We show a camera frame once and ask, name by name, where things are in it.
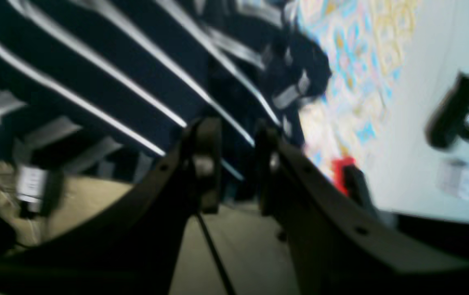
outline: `red object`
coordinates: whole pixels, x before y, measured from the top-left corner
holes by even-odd
[[[355,161],[353,157],[344,157],[341,159],[334,159],[331,162],[331,168],[334,172],[333,183],[334,186],[347,196],[347,189],[345,189],[345,180],[343,179],[343,168],[345,166],[354,165]]]

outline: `colorful patterned rug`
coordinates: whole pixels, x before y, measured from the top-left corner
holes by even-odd
[[[362,169],[370,143],[388,121],[420,0],[301,0],[301,29],[327,53],[333,76],[326,95],[300,111],[305,154],[328,178],[345,156]]]

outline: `label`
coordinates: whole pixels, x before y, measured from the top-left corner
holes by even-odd
[[[17,185],[18,194],[34,197],[43,196],[46,180],[46,170],[21,166]]]

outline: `beige floor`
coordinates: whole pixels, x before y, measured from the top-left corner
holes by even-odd
[[[130,188],[100,179],[68,177],[62,204],[50,219],[47,238],[78,226]],[[0,215],[16,228],[19,241],[29,245],[36,240],[39,243],[36,231],[40,226],[32,228],[29,222],[17,218],[16,212],[6,196],[0,195]],[[279,225],[275,220],[259,216],[256,206],[248,204],[237,209],[221,206],[219,214],[208,215],[205,221],[237,293],[299,294],[287,246],[276,239]],[[184,232],[170,294],[223,293],[203,233],[196,218],[191,218]]]

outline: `striped fabric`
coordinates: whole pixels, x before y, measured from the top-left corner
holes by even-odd
[[[0,159],[137,182],[202,116],[223,119],[233,179],[260,118],[302,145],[326,56],[290,5],[216,3],[0,0]]]

